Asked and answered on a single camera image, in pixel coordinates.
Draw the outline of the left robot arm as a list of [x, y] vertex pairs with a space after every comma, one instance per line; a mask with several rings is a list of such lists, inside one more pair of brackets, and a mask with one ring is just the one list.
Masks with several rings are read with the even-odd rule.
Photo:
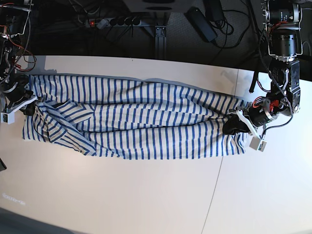
[[246, 107], [235, 107], [228, 111], [229, 120], [223, 133], [235, 135], [249, 133], [263, 140], [268, 123], [279, 114], [290, 118], [299, 110], [299, 60], [303, 54], [300, 23], [303, 9], [295, 0], [263, 0], [261, 2], [264, 29], [258, 40], [259, 59], [271, 79], [271, 88], [266, 96], [258, 97]]

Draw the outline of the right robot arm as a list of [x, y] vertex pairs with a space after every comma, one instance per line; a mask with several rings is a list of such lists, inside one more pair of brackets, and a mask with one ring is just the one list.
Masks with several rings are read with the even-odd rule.
[[0, 2], [0, 112], [21, 111], [32, 116], [37, 97], [26, 89], [24, 74], [34, 69], [37, 59], [28, 50], [31, 36], [31, 0]]

